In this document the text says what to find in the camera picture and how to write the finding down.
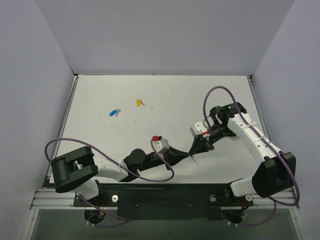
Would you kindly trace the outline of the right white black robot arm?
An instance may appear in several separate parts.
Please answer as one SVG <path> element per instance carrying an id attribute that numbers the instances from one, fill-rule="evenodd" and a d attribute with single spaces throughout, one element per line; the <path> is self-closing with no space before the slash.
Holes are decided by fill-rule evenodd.
<path id="1" fill-rule="evenodd" d="M 213 126 L 202 122 L 191 126 L 194 137 L 189 150 L 191 156 L 214 149 L 214 143 L 224 137 L 238 137 L 252 155 L 257 170 L 252 177 L 230 183 L 223 192 L 224 201 L 236 204 L 241 197 L 259 195 L 268 198 L 294 186 L 296 158 L 291 152 L 284 153 L 260 131 L 247 110 L 239 103 L 216 106 L 210 110 Z"/>

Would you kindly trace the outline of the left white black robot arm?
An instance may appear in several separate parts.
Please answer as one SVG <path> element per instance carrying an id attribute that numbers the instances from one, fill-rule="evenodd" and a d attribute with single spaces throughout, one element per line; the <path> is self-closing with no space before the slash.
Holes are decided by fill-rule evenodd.
<path id="1" fill-rule="evenodd" d="M 103 200 L 99 182 L 94 177 L 129 183 L 138 178 L 141 171 L 163 165 L 163 161 L 154 153 L 146 154 L 142 149 L 134 149 L 118 164 L 105 158 L 94 159 L 94 153 L 84 146 L 54 158 L 52 169 L 55 191 L 66 193 L 75 191 L 82 195 L 92 206 L 99 205 Z"/>

